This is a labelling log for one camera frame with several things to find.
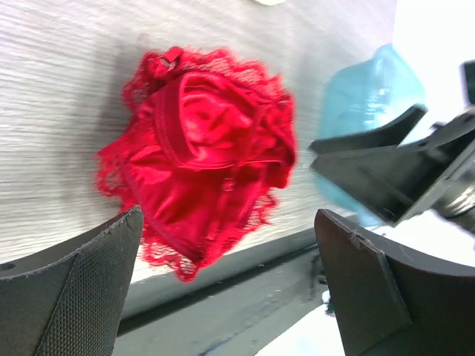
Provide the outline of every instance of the red bra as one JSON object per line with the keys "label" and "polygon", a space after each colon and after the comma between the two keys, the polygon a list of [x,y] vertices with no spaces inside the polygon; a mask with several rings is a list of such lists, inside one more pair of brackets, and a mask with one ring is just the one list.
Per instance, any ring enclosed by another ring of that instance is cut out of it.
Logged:
{"label": "red bra", "polygon": [[143,258],[181,280],[266,223],[295,163],[293,100],[227,50],[147,53],[123,91],[125,133],[99,153],[97,188],[140,205]]}

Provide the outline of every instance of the light blue bin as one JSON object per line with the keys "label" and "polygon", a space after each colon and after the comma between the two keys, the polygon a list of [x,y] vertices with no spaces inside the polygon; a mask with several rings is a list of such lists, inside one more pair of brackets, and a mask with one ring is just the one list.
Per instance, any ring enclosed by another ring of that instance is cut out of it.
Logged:
{"label": "light blue bin", "polygon": [[[372,130],[412,105],[426,105],[422,83],[391,44],[379,48],[369,61],[337,72],[324,95],[318,139]],[[327,200],[356,212],[361,226],[381,225],[378,217],[330,181],[318,177],[317,184]]]}

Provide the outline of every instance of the white surface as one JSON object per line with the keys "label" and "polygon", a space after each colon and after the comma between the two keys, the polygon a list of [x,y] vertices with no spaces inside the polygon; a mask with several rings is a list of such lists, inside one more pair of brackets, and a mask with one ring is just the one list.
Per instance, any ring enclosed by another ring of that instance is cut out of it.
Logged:
{"label": "white surface", "polygon": [[326,309],[311,311],[256,356],[344,356],[336,319]]}
{"label": "white surface", "polygon": [[254,1],[262,5],[272,6],[272,5],[282,4],[285,0],[254,0]]}

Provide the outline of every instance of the gray wood grain table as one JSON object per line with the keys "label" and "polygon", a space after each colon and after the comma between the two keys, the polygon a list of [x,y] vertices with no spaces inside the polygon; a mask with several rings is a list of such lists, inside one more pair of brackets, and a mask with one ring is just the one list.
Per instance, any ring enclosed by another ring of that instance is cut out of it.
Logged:
{"label": "gray wood grain table", "polygon": [[[282,73],[298,100],[298,166],[273,225],[235,251],[311,227],[328,206],[306,150],[324,84],[391,42],[395,14],[396,0],[0,1],[0,263],[115,215],[92,158],[127,125],[121,87],[154,47],[228,46]],[[159,273],[138,262],[133,281]]]}

